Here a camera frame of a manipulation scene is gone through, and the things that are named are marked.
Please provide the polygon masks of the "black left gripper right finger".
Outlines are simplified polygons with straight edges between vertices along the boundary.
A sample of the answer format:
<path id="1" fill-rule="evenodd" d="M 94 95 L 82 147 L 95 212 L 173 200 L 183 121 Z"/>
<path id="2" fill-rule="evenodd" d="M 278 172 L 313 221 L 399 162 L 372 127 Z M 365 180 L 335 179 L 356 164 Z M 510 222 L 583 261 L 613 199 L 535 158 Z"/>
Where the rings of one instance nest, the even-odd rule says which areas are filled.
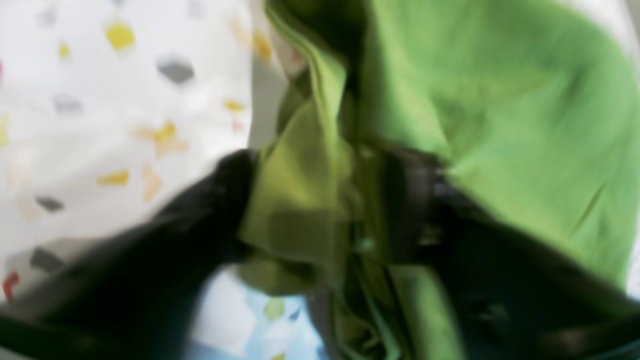
<path id="1" fill-rule="evenodd" d="M 639 303 L 492 218 L 430 153 L 381 152 L 384 255 L 434 270 L 471 360 L 637 360 Z"/>

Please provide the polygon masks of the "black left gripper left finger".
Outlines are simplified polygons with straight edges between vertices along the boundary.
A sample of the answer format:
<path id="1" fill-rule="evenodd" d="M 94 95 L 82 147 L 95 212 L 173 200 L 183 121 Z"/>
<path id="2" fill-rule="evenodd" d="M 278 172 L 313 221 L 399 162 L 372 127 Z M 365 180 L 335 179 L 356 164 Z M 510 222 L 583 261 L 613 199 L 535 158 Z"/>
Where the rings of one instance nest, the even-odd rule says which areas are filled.
<path id="1" fill-rule="evenodd" d="M 1 308 L 1 346 L 34 360 L 181 360 L 206 280 L 242 260 L 258 153 L 226 155 L 149 222 Z"/>

